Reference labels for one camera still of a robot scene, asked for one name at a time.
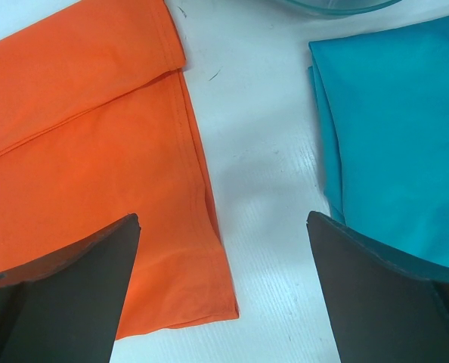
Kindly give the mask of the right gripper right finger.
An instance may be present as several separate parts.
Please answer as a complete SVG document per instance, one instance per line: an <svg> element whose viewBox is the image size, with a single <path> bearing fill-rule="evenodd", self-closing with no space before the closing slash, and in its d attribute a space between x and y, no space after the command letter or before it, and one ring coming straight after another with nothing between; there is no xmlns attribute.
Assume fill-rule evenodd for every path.
<svg viewBox="0 0 449 363"><path fill-rule="evenodd" d="M307 229L341 361L449 362L448 267L323 213Z"/></svg>

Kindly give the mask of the orange t shirt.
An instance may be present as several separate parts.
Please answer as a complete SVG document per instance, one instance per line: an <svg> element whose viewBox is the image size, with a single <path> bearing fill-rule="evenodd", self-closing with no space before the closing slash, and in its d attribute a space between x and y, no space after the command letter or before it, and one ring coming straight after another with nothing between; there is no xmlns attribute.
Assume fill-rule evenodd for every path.
<svg viewBox="0 0 449 363"><path fill-rule="evenodd" d="M0 271L136 214L118 338L239 315L162 1L80 1L0 41Z"/></svg>

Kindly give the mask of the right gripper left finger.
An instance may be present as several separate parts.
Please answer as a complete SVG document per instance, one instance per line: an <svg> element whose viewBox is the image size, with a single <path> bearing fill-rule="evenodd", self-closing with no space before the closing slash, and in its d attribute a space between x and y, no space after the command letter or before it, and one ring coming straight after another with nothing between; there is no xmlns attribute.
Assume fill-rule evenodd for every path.
<svg viewBox="0 0 449 363"><path fill-rule="evenodd" d="M127 215L0 272L0 362L108 362L141 227Z"/></svg>

